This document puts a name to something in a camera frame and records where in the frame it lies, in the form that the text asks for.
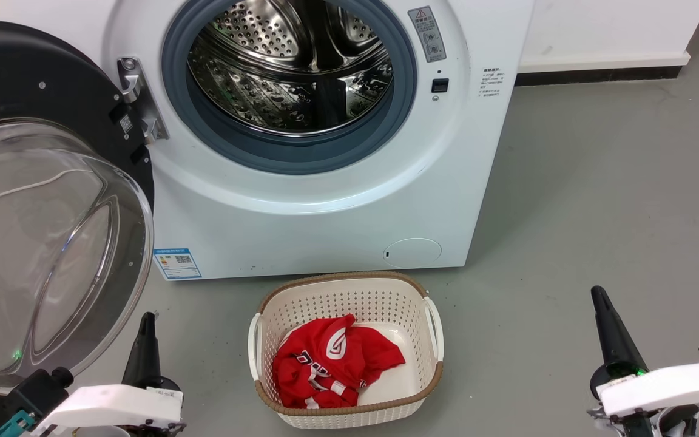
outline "stainless steel drum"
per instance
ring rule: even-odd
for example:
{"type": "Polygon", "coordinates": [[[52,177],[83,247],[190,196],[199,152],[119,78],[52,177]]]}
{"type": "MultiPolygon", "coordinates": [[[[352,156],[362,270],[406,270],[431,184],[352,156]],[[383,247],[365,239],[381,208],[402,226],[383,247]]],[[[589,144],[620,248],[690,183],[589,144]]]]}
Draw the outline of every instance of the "stainless steel drum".
{"type": "Polygon", "coordinates": [[[322,0],[236,3],[206,24],[188,60],[217,107],[276,135],[317,135],[357,121],[393,80],[374,30],[322,0]]]}

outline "door hinge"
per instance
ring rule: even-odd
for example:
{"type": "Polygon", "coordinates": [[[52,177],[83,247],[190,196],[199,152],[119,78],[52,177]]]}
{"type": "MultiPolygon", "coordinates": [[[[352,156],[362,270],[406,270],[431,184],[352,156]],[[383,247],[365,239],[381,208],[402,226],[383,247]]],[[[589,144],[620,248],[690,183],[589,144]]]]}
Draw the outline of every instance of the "door hinge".
{"type": "Polygon", "coordinates": [[[120,85],[123,87],[123,101],[136,107],[142,119],[142,132],[144,143],[152,144],[158,139],[168,139],[169,132],[163,123],[161,111],[155,104],[147,86],[147,78],[144,70],[136,58],[120,58],[117,60],[117,72],[120,76],[120,85]]]}

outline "white plastic basket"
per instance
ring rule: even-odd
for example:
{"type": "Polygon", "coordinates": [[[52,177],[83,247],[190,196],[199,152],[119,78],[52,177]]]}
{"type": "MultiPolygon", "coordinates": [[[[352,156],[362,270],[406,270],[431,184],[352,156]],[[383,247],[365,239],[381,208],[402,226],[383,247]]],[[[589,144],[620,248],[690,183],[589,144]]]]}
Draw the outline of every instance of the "white plastic basket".
{"type": "Polygon", "coordinates": [[[264,299],[250,323],[250,373],[261,400],[288,424],[340,429],[405,418],[436,388],[444,365],[441,318],[427,291],[405,274],[363,272],[294,280],[264,299]],[[358,406],[300,410],[282,406],[271,363],[280,341],[314,319],[355,315],[399,346],[406,364],[385,371],[361,392],[358,406]]]}

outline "white logo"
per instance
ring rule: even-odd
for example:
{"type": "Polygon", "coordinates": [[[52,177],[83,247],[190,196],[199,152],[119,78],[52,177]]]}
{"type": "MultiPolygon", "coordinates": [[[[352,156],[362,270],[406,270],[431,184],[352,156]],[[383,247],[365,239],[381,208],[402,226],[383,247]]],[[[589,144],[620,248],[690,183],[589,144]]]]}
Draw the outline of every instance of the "white logo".
{"type": "Polygon", "coordinates": [[[328,340],[328,348],[325,350],[328,359],[342,359],[344,353],[347,352],[347,339],[344,332],[346,332],[346,328],[341,328],[328,340]]]}

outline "gray floor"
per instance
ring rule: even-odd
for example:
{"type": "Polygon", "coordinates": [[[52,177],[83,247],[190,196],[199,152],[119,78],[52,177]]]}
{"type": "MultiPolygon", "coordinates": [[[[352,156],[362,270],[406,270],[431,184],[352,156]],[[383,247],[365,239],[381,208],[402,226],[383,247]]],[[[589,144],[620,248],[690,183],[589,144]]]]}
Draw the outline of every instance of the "gray floor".
{"type": "MultiPolygon", "coordinates": [[[[413,271],[446,330],[441,384],[406,420],[333,435],[610,435],[584,413],[604,285],[652,367],[699,360],[699,30],[677,80],[516,89],[465,268],[413,271]]],[[[166,283],[164,373],[184,435],[321,435],[258,400],[246,330],[267,279],[166,283]]],[[[80,382],[116,382],[133,323],[80,382]]]]}

